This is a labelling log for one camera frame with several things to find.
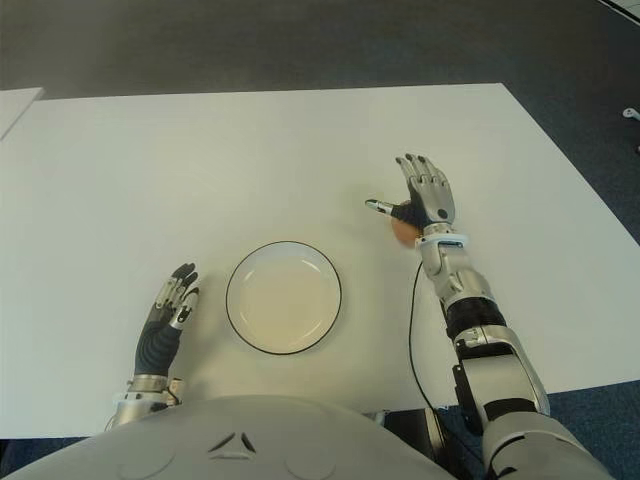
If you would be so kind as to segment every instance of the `white plate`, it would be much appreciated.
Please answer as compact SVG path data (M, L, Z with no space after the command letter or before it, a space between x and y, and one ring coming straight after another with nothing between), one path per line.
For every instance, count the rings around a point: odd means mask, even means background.
M340 279L327 257L297 242L265 245L236 267L227 315L249 345L279 355L318 343L340 310Z

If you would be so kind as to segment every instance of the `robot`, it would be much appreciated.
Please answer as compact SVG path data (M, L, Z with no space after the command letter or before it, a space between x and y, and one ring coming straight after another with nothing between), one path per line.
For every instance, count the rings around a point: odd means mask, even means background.
M410 202L367 200L416 227L423 270L433 282L458 363L456 394L467 428L482 435L487 479L611 478L576 438L549 417L549 402L487 280L453 228L447 177L425 156L398 157ZM237 396L168 407L168 371L192 316L194 264L178 268L151 307L133 378L108 431L15 472L22 479L421 479L445 468L363 415L308 399ZM438 422L437 416L432 421Z

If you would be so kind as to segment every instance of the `robot forearm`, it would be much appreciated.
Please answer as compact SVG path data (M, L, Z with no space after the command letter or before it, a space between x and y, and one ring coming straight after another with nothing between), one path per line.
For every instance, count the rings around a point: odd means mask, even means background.
M473 268L466 241L450 225L437 223L425 228L419 248L460 362L453 368L458 401L467 427L479 434L508 412L548 414L549 403L489 283Z
M495 302L489 283L448 224L424 229L419 247L459 363L456 395L467 428L483 435L490 476L611 478L573 435L550 418L546 392Z

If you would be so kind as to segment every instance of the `plate rim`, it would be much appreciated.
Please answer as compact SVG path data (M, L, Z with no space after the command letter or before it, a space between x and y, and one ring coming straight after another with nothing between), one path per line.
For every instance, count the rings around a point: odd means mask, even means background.
M242 334L236 329L235 325L233 324L233 321L231 320L231 314L229 313L229 287L231 286L231 280L233 280L234 275L236 274L236 271L238 270L238 268L240 268L240 265L242 265L244 263L244 261L249 258L251 255L253 255L254 253L256 253L258 250L262 250L263 248L266 247L270 247L271 245L276 245L279 243L296 243L298 245L303 245L307 248L310 248L311 250L314 250L316 252L318 252L322 257L324 257L324 259L329 262L329 265L331 265L331 269L333 270L333 273L335 273L336 275L336 279L338 280L338 293L339 293L339 297L338 297L338 308L336 310L336 314L333 317L333 320L331 321L331 325L329 325L329 328L327 329L326 332L324 332L322 334L322 336L320 338L318 338L315 342L313 342L312 344L301 348L299 350L295 350L293 352L271 352L269 350L265 350L263 348L260 348L256 345L254 345L253 343L251 343L249 340L247 340L246 338L244 338L242 336ZM296 240L278 240L275 242L270 242L270 243L265 243L264 245L259 246L258 248L252 250L251 252L249 252L247 255L245 255L242 260L240 260L238 262L238 264L235 266L235 268L233 269L233 272L231 272L231 275L229 276L229 280L227 281L227 289L225 292L225 301L224 301L224 308L227 312L227 320L229 321L229 325L231 325L231 328L233 329L234 332L236 332L236 335L238 335L238 337L240 337L240 339L242 339L242 341L244 343L246 343L247 345L249 345L251 348L255 348L256 350L263 352L263 353L267 353L269 355L277 355L277 356L286 356L286 355L295 355L296 353L300 353L300 352L304 352L305 350L309 350L311 347L317 345L318 343L320 343L320 341L322 341L322 339L324 337L326 337L329 332L333 329L333 326L336 324L336 320L338 319L338 315L340 314L340 310L342 308L342 282L340 281L340 275L338 275L338 271L336 270L335 265L333 264L333 262L331 261L331 259L329 257L327 257L324 253L322 253L320 250L318 250L317 248L304 243L304 242L298 242Z

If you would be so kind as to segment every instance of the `metal joint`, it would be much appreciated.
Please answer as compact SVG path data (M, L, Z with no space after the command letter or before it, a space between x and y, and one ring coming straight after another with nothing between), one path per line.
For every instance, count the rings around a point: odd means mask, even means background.
M549 399L547 393L536 373L533 365L529 361L520 340L516 333L503 325L483 325L464 330L454 339L453 344L456 349L464 345L464 348L473 350L485 345L502 344L509 347L513 355L517 358L526 374L531 388L533 389L533 402L536 410L545 415L549 415Z

